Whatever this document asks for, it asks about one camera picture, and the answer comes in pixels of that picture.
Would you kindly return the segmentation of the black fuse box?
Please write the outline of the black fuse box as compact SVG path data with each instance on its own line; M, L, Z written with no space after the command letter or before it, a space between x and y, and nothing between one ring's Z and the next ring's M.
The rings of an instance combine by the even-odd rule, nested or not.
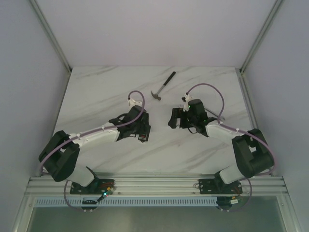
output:
M149 139L149 134L148 133L140 133L138 135L138 140L142 143L147 142Z

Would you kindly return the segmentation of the clear plastic fuse box cover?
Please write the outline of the clear plastic fuse box cover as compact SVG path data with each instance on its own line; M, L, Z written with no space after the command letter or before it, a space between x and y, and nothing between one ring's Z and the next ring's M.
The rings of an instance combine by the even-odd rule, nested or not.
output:
M181 125L181 119L178 118L178 119L176 120L176 128L180 128L180 125Z

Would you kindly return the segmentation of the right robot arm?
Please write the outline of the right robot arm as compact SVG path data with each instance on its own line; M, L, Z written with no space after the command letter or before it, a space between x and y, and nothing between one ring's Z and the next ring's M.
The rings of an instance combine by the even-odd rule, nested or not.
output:
M223 127L216 118L207 115L200 99L190 100L183 108L173 108L168 126L172 129L194 128L198 134L232 146L236 163L215 173L213 179L201 179L199 189L202 194L231 194L234 187L241 188L240 180L275 165L260 130L238 132Z

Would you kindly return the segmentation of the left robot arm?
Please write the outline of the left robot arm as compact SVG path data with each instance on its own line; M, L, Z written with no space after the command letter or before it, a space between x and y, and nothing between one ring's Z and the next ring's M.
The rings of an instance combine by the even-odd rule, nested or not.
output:
M81 186L87 194L97 192L100 179L87 166L77 163L82 152L104 143L137 136L148 141L150 134L149 114L140 106L133 106L128 113L109 120L101 127L79 134L56 132L39 155L41 168L56 182L71 181Z

